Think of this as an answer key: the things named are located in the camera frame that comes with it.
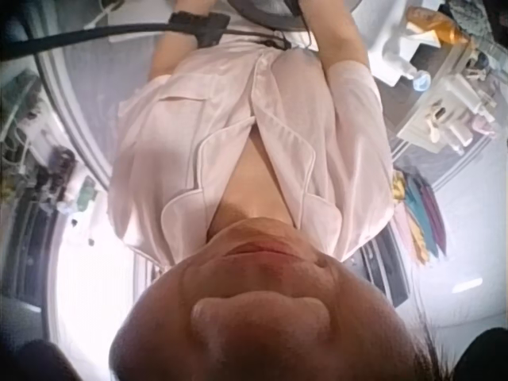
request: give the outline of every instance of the colorful cloth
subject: colorful cloth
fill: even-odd
[[[417,180],[412,175],[406,175],[406,200],[405,203],[420,226],[425,240],[427,250],[433,256],[439,258],[437,243],[434,240],[433,230],[430,224],[429,216],[418,187]]]
[[[420,189],[423,205],[427,211],[427,215],[429,216],[430,227],[433,232],[434,240],[443,254],[446,255],[445,223],[443,222],[441,211],[437,205],[436,196],[432,187],[425,181],[425,179],[423,179],[423,177],[418,176],[415,179]]]

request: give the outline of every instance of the black cable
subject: black cable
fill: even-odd
[[[263,37],[272,40],[280,40],[286,47],[286,41],[282,37],[273,36],[266,33],[245,32],[243,30],[235,29],[211,29],[199,28],[193,25],[179,25],[179,24],[128,24],[128,25],[115,25],[103,26],[95,29],[77,30],[75,32],[61,33],[54,36],[47,36],[36,38],[33,40],[11,42],[2,46],[0,53],[0,61],[10,61],[24,56],[31,56],[54,48],[62,48],[64,46],[79,44],[89,40],[97,40],[109,36],[116,36],[118,34],[129,33],[146,33],[146,32],[181,32],[187,34],[199,34],[208,32],[223,32],[224,34],[233,34],[236,36],[252,36]]]

